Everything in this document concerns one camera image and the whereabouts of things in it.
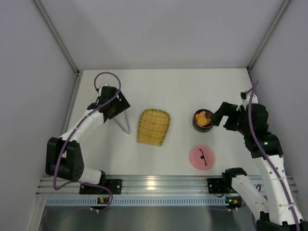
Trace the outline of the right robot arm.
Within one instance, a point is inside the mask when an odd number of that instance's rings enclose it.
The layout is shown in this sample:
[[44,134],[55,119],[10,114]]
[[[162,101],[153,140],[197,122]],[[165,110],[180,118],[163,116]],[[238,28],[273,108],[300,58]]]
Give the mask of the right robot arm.
[[227,116],[224,128],[243,135],[266,195],[258,191],[240,167],[222,173],[225,187],[243,198],[256,220],[258,231],[306,231],[308,223],[296,206],[284,171],[280,141],[268,131],[269,114],[265,106],[223,102],[210,117],[213,125],[218,126],[224,116]]

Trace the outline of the green bamboo tray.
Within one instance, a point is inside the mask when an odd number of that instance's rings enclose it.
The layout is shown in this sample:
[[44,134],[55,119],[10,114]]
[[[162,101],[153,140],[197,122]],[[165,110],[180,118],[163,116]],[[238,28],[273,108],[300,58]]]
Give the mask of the green bamboo tray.
[[169,127],[171,117],[169,113],[160,109],[146,109],[139,118],[137,142],[162,146]]

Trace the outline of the pink round lid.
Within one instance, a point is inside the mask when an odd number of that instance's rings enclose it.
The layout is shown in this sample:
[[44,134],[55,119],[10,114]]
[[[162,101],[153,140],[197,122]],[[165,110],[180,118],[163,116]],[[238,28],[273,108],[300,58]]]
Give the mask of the pink round lid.
[[197,146],[190,151],[189,161],[195,169],[207,171],[213,167],[215,155],[209,147]]

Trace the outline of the round yellow cracker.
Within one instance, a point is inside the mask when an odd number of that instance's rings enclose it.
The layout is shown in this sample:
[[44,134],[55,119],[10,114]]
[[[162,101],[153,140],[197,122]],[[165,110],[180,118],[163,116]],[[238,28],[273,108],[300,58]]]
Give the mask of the round yellow cracker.
[[207,117],[199,117],[197,120],[198,125],[205,127],[207,126],[210,122]]

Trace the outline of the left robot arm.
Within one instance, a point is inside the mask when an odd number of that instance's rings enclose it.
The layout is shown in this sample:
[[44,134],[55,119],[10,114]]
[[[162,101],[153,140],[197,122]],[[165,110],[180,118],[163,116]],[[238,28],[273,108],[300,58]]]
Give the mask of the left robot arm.
[[60,137],[52,137],[47,143],[45,172],[50,176],[84,184],[106,186],[105,172],[85,166],[81,143],[91,133],[120,113],[125,113],[130,104],[116,87],[103,85],[99,96],[91,103],[82,118]]

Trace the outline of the steel lunch box bowl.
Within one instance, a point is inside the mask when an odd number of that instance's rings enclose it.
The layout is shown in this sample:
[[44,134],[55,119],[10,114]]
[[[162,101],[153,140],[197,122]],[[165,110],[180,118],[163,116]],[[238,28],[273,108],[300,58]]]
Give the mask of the steel lunch box bowl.
[[[195,120],[195,114],[199,114],[201,111],[206,111],[206,116],[205,117],[207,117],[208,119],[209,119],[209,124],[207,125],[207,126],[205,126],[205,127],[202,127],[202,126],[200,126],[200,125],[198,125],[198,123],[197,123],[197,121]],[[199,109],[199,110],[197,110],[195,113],[194,113],[194,115],[193,115],[193,120],[192,120],[192,124],[193,124],[193,127],[197,130],[197,131],[199,131],[199,132],[208,132],[208,131],[210,131],[212,128],[213,128],[213,124],[212,124],[212,122],[211,122],[211,119],[210,119],[210,116],[212,115],[212,112],[211,111],[209,111],[209,110],[207,110],[207,109]]]

